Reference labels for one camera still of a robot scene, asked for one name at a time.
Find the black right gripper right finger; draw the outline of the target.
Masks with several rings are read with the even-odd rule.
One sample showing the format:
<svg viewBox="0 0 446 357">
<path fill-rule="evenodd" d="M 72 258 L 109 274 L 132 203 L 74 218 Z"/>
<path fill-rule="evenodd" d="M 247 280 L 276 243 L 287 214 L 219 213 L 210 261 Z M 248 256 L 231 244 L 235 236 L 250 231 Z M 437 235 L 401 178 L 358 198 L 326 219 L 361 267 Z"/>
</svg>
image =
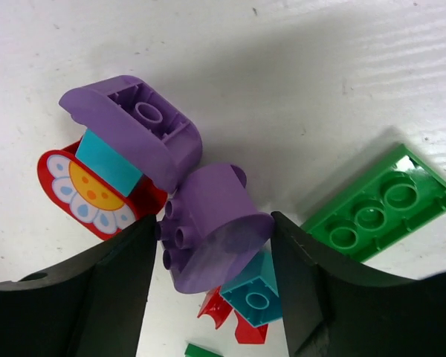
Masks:
<svg viewBox="0 0 446 357">
<path fill-rule="evenodd" d="M 366 266 L 273 213 L 271 250 L 291 356 L 446 356 L 446 272 Z"/>
</svg>

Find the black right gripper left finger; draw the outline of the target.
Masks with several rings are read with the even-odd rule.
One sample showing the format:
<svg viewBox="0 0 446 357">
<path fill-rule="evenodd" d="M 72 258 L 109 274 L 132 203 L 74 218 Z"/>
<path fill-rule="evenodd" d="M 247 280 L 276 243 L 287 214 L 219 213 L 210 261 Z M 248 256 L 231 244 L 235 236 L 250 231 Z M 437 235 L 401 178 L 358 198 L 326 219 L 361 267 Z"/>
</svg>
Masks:
<svg viewBox="0 0 446 357">
<path fill-rule="evenodd" d="M 148 215 L 93 248 L 0 283 L 0 356 L 135 356 L 155 263 Z"/>
</svg>

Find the purple round lego brick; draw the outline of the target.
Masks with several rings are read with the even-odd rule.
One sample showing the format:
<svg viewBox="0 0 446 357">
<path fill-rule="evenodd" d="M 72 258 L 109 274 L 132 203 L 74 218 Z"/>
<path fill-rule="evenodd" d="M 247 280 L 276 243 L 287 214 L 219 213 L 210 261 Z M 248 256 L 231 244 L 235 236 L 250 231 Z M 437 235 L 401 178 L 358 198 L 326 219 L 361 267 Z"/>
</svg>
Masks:
<svg viewBox="0 0 446 357">
<path fill-rule="evenodd" d="M 175 290 L 195 294 L 238 275 L 271 237 L 274 219 L 257 209 L 245 172 L 215 163 L 188 175 L 166 202 L 155 235 Z"/>
</svg>

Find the purple curved lego brick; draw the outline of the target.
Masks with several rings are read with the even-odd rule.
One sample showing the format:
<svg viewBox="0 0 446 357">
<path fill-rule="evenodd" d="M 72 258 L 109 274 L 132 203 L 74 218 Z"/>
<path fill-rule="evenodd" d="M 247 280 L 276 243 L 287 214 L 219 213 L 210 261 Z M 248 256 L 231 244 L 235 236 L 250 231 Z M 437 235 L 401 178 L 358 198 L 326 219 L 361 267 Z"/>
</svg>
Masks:
<svg viewBox="0 0 446 357">
<path fill-rule="evenodd" d="M 71 89 L 59 105 L 167 193 L 201 160 L 195 124 L 137 77 L 120 75 Z"/>
</svg>

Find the red flower lego brick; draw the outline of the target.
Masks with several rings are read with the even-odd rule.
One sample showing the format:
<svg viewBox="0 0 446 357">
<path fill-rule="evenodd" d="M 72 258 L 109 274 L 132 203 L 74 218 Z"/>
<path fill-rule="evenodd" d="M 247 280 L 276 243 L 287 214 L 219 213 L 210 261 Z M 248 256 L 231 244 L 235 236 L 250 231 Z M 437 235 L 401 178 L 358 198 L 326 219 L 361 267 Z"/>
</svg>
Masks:
<svg viewBox="0 0 446 357">
<path fill-rule="evenodd" d="M 55 205 L 102 240 L 161 210 L 167 193 L 150 179 L 124 196 L 75 157 L 79 144 L 47 151 L 38 161 L 39 183 Z"/>
</svg>

